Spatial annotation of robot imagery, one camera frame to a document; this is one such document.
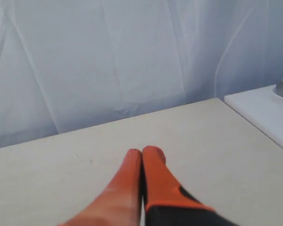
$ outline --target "beige tabletop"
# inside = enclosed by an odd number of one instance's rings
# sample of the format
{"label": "beige tabletop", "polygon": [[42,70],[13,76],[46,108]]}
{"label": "beige tabletop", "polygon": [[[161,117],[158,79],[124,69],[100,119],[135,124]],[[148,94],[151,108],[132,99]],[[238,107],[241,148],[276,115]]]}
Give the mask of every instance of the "beige tabletop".
{"label": "beige tabletop", "polygon": [[218,99],[0,149],[0,226],[54,226],[129,148],[161,147],[183,186],[244,226],[283,226],[283,149]]}

